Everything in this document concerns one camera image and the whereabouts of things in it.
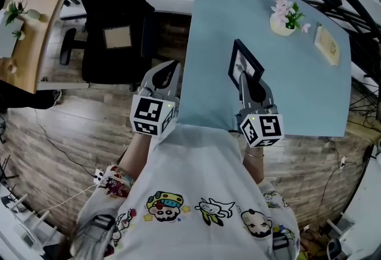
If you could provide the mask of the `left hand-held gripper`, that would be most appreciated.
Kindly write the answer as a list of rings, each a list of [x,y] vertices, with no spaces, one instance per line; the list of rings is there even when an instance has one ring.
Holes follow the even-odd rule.
[[[176,126],[182,66],[166,61],[150,69],[133,96],[130,122],[136,133],[166,137]]]

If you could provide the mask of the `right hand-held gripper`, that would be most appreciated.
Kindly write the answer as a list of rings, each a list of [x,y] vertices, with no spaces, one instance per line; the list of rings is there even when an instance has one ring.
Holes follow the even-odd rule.
[[[250,148],[275,145],[284,138],[283,117],[278,113],[269,86],[242,72],[239,78],[242,108],[236,115],[239,132]]]

